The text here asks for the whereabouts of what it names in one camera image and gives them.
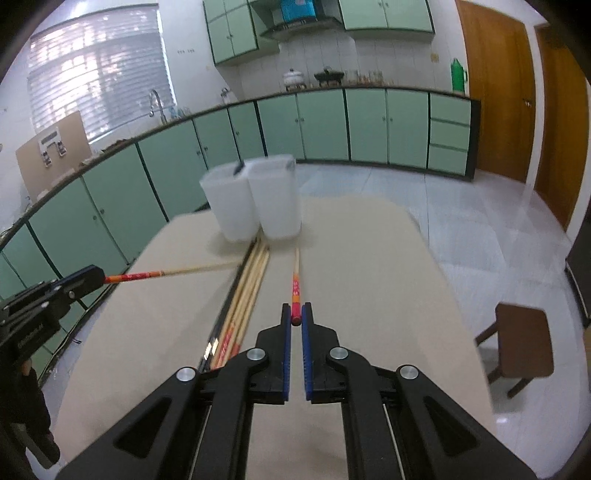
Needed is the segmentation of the black chopstick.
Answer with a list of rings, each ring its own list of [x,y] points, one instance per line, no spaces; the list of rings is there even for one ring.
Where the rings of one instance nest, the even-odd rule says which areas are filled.
[[[235,296],[235,291],[238,289],[239,281],[242,279],[242,273],[245,269],[247,263],[249,263],[250,257],[252,257],[252,250],[256,247],[257,240],[252,240],[252,243],[249,245],[249,249],[246,250],[245,257],[242,259],[242,264],[238,266],[238,269],[235,273],[235,279],[231,283],[231,287],[228,291],[228,295],[226,295],[225,300],[222,304],[221,310],[219,311],[216,321],[212,327],[211,334],[208,337],[207,345],[204,351],[204,355],[201,357],[200,362],[197,366],[197,372],[203,373],[209,369],[211,365],[211,360],[214,356],[215,349],[219,342],[219,336],[221,336],[221,330],[224,325],[226,316],[228,316],[229,308],[233,297]]]

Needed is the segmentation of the green lower kitchen cabinets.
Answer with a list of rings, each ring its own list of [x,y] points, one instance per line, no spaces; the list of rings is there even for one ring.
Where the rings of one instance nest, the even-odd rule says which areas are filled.
[[[477,100],[410,88],[332,88],[179,120],[83,166],[1,243],[1,294],[94,264],[125,271],[171,219],[204,208],[209,169],[263,155],[386,165],[470,179]]]

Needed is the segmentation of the green kitchen cabinets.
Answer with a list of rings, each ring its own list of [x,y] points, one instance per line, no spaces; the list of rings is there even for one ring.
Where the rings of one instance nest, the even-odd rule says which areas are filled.
[[[470,179],[477,100],[410,88],[332,88],[179,120],[83,166],[1,243],[1,294],[94,264],[125,271],[171,219],[204,208],[209,169],[263,155],[386,165]]]
[[[216,65],[273,55],[281,43],[322,30],[427,41],[436,33],[427,1],[205,1],[204,18]]]

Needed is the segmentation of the green upper kitchen cabinets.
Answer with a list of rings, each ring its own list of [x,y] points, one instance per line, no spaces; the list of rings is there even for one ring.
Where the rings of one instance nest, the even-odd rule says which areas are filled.
[[[322,30],[427,41],[436,33],[427,1],[205,1],[204,18],[216,65],[273,55],[281,43]]]

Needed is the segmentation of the cardboard sheet with packaging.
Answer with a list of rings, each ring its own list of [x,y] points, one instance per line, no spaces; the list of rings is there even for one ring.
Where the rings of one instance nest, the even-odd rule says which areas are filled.
[[[75,173],[92,156],[81,113],[75,111],[42,130],[16,151],[20,173],[32,203]]]

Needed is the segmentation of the brown wooden stool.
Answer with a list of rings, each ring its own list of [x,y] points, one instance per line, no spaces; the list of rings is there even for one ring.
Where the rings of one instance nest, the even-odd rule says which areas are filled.
[[[547,315],[544,310],[508,303],[495,307],[495,321],[476,338],[477,346],[497,336],[498,365],[488,374],[497,380],[517,379],[507,398],[518,396],[533,380],[550,377],[555,370]]]

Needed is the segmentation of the plain wooden chopstick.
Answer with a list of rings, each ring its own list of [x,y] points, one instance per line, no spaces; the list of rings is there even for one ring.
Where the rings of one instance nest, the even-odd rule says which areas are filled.
[[[235,298],[231,301],[228,317],[222,328],[221,346],[212,361],[214,369],[224,366],[235,355],[235,351],[239,350],[243,331],[249,323],[253,305],[256,303],[256,295],[259,294],[267,260],[269,260],[269,246],[266,241],[259,239],[246,262],[245,271],[240,276]]]

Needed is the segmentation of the chrome sink faucet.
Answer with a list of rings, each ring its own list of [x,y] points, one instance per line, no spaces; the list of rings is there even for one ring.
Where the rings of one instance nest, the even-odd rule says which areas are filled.
[[[164,106],[160,99],[158,92],[155,89],[151,89],[148,92],[148,100],[149,100],[149,111],[148,116],[150,118],[154,118],[158,116],[159,122],[161,125],[165,125],[167,123],[167,119],[164,113]]]

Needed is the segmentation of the black spoon in holder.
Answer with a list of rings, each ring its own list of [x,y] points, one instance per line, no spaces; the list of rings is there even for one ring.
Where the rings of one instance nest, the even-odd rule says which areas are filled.
[[[239,161],[238,165],[235,167],[235,171],[233,171],[233,175],[238,175],[240,172],[242,172],[243,168],[245,168],[245,163],[243,161]]]

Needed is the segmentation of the white double utensil holder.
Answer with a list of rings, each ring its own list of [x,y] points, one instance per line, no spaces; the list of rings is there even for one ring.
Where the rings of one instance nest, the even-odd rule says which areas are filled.
[[[213,168],[200,187],[229,242],[250,241],[262,232],[267,239],[287,240],[301,231],[301,199],[297,189],[297,162],[290,154],[243,161]]]

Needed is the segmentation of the window blinds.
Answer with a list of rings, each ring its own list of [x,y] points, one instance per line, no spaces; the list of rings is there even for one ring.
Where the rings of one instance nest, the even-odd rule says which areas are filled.
[[[36,131],[79,112],[90,141],[148,115],[152,90],[172,106],[158,7],[110,8],[33,35],[27,88]]]

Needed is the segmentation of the metal kettle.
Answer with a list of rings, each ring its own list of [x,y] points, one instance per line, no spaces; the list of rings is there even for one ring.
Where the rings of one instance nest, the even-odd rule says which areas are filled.
[[[223,105],[228,105],[228,103],[230,102],[229,94],[230,90],[228,88],[223,88],[221,90],[221,103]]]

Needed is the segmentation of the white cooking pot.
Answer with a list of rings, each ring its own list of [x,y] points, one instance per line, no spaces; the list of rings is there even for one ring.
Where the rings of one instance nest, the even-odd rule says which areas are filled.
[[[301,71],[290,69],[283,74],[283,86],[287,91],[304,89],[307,86],[304,74]]]

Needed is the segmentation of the black wok on stove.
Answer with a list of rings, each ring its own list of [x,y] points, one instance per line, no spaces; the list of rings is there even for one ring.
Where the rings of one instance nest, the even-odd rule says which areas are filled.
[[[339,87],[342,86],[342,79],[344,79],[345,73],[325,67],[321,72],[315,73],[314,77],[318,81],[318,86],[321,88]]]

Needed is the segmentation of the black range hood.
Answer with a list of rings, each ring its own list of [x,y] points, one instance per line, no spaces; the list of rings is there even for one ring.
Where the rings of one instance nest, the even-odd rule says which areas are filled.
[[[342,29],[344,29],[344,24],[339,19],[332,16],[318,16],[277,24],[260,35],[266,39],[284,42],[298,35],[308,35],[322,30]]]

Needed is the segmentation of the blue box above hood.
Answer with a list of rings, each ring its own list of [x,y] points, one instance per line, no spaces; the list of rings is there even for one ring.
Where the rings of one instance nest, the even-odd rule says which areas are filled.
[[[284,22],[317,17],[314,0],[281,0],[280,11]]]

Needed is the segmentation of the green thermos bottle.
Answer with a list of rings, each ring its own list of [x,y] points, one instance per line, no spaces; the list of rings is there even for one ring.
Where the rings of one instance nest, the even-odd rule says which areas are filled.
[[[465,95],[467,91],[468,73],[458,58],[451,63],[452,90],[458,94]]]

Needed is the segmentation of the wooden door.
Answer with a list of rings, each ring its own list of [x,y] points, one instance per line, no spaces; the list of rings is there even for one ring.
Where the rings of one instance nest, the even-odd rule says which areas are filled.
[[[457,3],[469,89],[481,103],[477,167],[524,183],[535,130],[535,75],[525,25],[470,1]]]
[[[589,100],[587,80],[558,31],[536,28],[544,80],[544,132],[535,190],[567,228],[585,170]]]

